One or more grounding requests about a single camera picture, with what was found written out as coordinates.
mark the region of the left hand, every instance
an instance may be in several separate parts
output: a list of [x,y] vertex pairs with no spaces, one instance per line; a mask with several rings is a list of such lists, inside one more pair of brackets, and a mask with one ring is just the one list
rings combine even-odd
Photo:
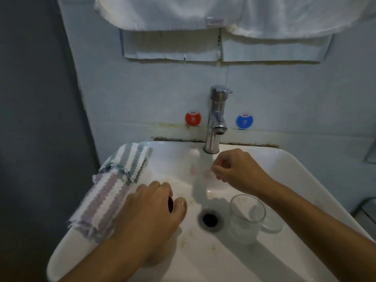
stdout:
[[111,239],[118,243],[131,240],[146,259],[174,234],[185,218],[186,200],[177,198],[170,213],[169,196],[172,196],[169,183],[154,181],[148,187],[140,185],[134,194],[128,195]]

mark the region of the white sink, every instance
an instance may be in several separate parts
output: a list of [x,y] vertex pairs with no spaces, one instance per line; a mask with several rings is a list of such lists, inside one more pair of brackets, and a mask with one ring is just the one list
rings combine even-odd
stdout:
[[[241,192],[215,179],[210,166],[217,155],[205,153],[204,144],[156,141],[146,144],[153,151],[139,184],[153,180],[169,182],[174,197],[186,198],[188,213],[178,230],[174,255],[153,268],[139,269],[129,281],[337,281],[287,225],[279,233],[260,232],[251,246],[233,241],[226,230],[229,202]],[[221,151],[234,148],[249,152],[273,179],[370,238],[288,152],[268,147],[220,146]],[[209,233],[200,227],[198,216],[207,208],[215,209],[224,218],[221,231]],[[69,230],[49,261],[48,278],[59,280],[95,247],[94,242]]]

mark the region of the chrome faucet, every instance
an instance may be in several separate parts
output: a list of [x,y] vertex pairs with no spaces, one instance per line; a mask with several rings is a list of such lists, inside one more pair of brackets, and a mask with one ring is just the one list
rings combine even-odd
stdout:
[[215,154],[219,152],[219,138],[227,131],[226,122],[223,118],[224,104],[232,91],[222,85],[214,85],[210,87],[210,99],[212,100],[208,131],[206,133],[206,141],[204,151],[206,153]]

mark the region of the sink drain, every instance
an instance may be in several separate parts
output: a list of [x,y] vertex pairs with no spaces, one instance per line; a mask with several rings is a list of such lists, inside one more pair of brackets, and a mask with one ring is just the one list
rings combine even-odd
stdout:
[[216,210],[204,209],[198,219],[200,226],[208,232],[218,232],[223,229],[223,218]]

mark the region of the blue sticker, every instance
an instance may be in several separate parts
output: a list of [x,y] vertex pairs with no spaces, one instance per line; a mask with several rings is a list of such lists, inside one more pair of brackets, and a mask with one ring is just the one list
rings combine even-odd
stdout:
[[236,119],[236,125],[241,130],[245,130],[246,128],[249,128],[253,124],[253,117],[248,113],[243,113]]

